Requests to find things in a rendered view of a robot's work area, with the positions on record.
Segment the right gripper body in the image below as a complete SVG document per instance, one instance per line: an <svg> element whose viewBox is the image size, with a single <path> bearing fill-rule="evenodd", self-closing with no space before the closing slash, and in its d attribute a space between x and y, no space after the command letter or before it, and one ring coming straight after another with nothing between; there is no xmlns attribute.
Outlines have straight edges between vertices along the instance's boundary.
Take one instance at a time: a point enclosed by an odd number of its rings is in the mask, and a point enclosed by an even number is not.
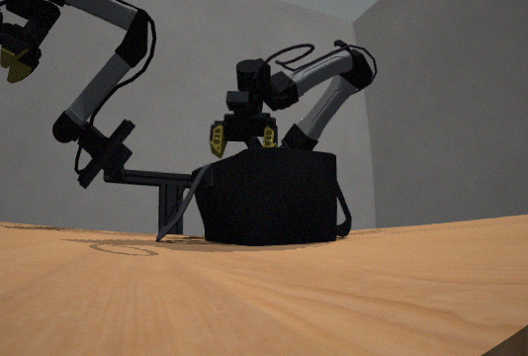
<svg viewBox="0 0 528 356"><path fill-rule="evenodd" d="M16 55L24 49L29 49L29 51L21 56L18 61L33 68L28 74L30 75L39 65L39 59L42 56L39 46L47 34L47 26L42 21L31 18L24 28L17 24L14 24L13 27L9 26L9 28L4 33L1 47L13 52Z"/></svg>

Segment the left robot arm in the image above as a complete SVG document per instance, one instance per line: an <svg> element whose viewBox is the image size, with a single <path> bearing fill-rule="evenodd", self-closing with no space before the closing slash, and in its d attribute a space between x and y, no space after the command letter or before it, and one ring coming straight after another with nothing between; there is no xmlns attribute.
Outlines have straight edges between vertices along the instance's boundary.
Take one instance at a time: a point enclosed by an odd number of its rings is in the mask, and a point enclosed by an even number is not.
<svg viewBox="0 0 528 356"><path fill-rule="evenodd" d="M226 94L228 110L254 115L258 113L258 104L263 108L263 101L273 112L283 110L299 102L299 98L312 87L333 77L314 107L298 124L292 125L279 146L312 151L323 129L341 105L357 89L367 86L373 76L365 56L356 49L344 49L346 45L342 40L335 41L335 47L329 51L332 53L327 52L324 57L316 58L296 71L280 71L271 76L271 66L266 63L256 82L250 81L264 60L240 61L236 65L238 91L227 91Z"/></svg>

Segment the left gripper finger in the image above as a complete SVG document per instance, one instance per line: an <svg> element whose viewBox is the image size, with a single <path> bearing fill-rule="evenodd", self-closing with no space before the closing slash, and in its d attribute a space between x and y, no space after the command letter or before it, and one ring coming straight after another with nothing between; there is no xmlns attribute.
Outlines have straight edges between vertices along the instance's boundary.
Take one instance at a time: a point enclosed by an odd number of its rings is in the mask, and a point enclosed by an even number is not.
<svg viewBox="0 0 528 356"><path fill-rule="evenodd" d="M218 158L222 158L222 155L225 150L225 140L222 125L219 125L214 128L213 140L210 140L210 146L212 154L214 154Z"/></svg>
<svg viewBox="0 0 528 356"><path fill-rule="evenodd" d="M273 143L274 131L271 128L265 128L263 146L262 147L276 147L276 142Z"/></svg>

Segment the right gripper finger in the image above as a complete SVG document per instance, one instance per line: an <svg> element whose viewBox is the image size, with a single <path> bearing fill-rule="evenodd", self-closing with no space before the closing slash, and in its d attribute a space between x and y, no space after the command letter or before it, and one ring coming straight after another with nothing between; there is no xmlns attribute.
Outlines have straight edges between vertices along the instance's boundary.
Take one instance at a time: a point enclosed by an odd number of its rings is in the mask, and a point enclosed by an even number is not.
<svg viewBox="0 0 528 356"><path fill-rule="evenodd" d="M28 51L29 51L28 49L24 49L19 54L16 55L13 52L1 47L1 54L0 54L1 66L4 68L8 68L11 64L13 64L16 60L18 60L21 56L23 56Z"/></svg>
<svg viewBox="0 0 528 356"><path fill-rule="evenodd" d="M22 81L22 79L32 71L32 69L33 68L17 60L9 67L7 81L10 83Z"/></svg>

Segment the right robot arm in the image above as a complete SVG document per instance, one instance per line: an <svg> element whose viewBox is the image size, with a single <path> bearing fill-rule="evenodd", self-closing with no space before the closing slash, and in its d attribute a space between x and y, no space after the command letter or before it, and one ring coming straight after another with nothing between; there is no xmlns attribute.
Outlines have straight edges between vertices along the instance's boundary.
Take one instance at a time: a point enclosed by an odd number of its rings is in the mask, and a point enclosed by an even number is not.
<svg viewBox="0 0 528 356"><path fill-rule="evenodd" d="M81 183L128 124L127 120L123 120L107 138L86 121L125 74L147 53L148 17L144 10L137 10L116 0L7 0L6 10L27 20L38 19L50 30L60 16L59 8L53 3L62 8L64 3L73 6L127 31L114 55L52 127L56 140L62 143L79 140L77 143L91 155L90 163L77 179Z"/></svg>

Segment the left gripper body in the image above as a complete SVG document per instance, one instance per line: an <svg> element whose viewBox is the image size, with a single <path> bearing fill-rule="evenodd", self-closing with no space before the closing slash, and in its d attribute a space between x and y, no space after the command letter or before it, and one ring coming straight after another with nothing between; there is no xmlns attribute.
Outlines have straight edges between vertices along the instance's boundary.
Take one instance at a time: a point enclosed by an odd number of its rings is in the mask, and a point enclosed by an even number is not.
<svg viewBox="0 0 528 356"><path fill-rule="evenodd" d="M215 121L211 125L210 140L213 140L213 131L219 125L223 126L225 146L228 141L246 141L250 142L251 136L263 136L267 126L274 131L273 143L276 142L278 147L278 127L276 126L276 119L271 118L270 113L262 113L259 105L258 113L254 115L250 113L235 112L234 114L224 114L223 121ZM268 117L268 118L267 118Z"/></svg>

